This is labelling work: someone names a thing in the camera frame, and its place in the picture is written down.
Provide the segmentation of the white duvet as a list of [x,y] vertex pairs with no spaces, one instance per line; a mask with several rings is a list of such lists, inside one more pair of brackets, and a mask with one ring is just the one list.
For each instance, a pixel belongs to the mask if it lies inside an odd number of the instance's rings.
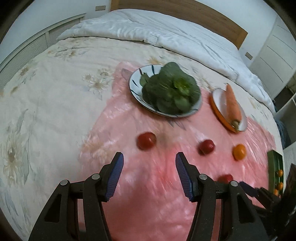
[[144,42],[191,58],[229,78],[275,114],[271,97],[245,65],[235,45],[201,25],[155,11],[119,9],[83,20],[57,40],[77,37]]

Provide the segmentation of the green tray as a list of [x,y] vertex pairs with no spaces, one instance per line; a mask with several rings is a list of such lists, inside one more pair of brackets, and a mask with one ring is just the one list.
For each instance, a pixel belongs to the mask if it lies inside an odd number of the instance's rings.
[[[268,190],[274,192],[277,189],[278,183],[284,183],[284,176],[278,177],[277,171],[283,168],[282,155],[275,150],[270,150],[267,152],[268,159]],[[279,196],[283,195],[283,190],[279,191]]]

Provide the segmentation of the blue towel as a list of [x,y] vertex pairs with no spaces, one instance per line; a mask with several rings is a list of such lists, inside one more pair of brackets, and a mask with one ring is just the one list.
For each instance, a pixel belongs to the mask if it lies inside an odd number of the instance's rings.
[[281,120],[275,120],[278,131],[280,133],[280,139],[281,139],[281,145],[282,148],[285,149],[287,148],[289,145],[291,145],[291,140],[290,140],[290,136],[288,134],[287,128],[285,126],[285,124],[281,121]]

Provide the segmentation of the green leafy vegetable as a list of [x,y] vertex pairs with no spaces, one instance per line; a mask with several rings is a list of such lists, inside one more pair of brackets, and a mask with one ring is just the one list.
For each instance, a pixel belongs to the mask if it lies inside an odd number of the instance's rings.
[[144,101],[165,114],[188,113],[201,98],[195,79],[175,62],[167,63],[152,76],[141,72],[140,85]]

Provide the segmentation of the white radiator cabinet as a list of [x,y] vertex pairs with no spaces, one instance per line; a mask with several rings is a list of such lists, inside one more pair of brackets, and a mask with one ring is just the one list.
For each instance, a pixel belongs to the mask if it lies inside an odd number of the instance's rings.
[[79,14],[50,25],[14,49],[1,63],[1,90],[23,66],[56,44],[61,33],[80,23],[84,17],[85,14]]

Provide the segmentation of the wooden headboard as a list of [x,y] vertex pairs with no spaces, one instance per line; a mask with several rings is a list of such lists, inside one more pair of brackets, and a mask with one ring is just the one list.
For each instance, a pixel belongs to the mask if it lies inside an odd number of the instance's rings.
[[156,11],[201,25],[221,35],[240,48],[248,32],[233,20],[194,0],[111,0],[110,10],[141,9]]

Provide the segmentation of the white wardrobe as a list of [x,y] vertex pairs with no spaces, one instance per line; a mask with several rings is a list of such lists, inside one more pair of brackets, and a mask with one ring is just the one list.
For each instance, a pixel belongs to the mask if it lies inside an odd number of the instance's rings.
[[250,70],[273,101],[274,118],[285,124],[291,142],[295,142],[295,38],[280,17]]

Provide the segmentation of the floral bed sheet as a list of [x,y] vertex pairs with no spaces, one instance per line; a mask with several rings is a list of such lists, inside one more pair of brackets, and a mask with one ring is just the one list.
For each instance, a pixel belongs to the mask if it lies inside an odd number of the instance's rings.
[[[1,91],[1,210],[27,240],[52,192],[63,179],[81,181],[81,147],[112,97],[118,64],[136,69],[175,62],[201,90],[229,80],[190,58],[142,43],[69,38],[19,70]],[[273,114],[237,84],[236,98],[249,118],[270,132],[282,152]]]

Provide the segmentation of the white plate with greens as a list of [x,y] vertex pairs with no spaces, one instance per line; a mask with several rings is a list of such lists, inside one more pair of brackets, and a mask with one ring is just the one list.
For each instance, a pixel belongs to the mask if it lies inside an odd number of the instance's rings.
[[170,118],[191,116],[202,105],[196,80],[175,62],[138,68],[129,78],[129,89],[142,106]]

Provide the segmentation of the carrot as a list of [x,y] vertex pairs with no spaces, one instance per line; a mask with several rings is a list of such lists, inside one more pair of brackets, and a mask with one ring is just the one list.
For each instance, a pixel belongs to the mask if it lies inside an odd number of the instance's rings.
[[227,121],[237,132],[239,131],[239,125],[242,120],[239,104],[235,98],[234,91],[230,84],[226,85],[226,114]]

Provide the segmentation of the pink plastic sheet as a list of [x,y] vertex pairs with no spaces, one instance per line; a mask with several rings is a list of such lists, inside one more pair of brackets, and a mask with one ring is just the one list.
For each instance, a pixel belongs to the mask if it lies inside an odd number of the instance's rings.
[[[196,205],[185,197],[175,166],[183,152],[189,163],[213,180],[231,174],[237,181],[267,187],[267,152],[276,147],[273,135],[253,119],[247,129],[231,133],[217,120],[202,90],[201,109],[189,118],[169,119],[141,107],[129,90],[128,80],[136,67],[117,65],[112,97],[84,141],[79,162],[83,178],[100,171],[116,152],[124,166],[114,196],[103,205],[113,240],[185,240]],[[137,147],[137,137],[156,135],[149,150]],[[210,139],[215,150],[201,155],[200,142]],[[246,147],[247,155],[236,161],[232,149]]]

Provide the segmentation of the orange white plate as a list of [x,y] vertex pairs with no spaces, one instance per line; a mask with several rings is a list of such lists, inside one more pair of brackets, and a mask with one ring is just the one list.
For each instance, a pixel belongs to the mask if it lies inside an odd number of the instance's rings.
[[227,85],[226,90],[217,88],[212,91],[210,104],[218,120],[229,131],[238,133],[247,129],[247,118],[244,110],[236,100],[230,85]]

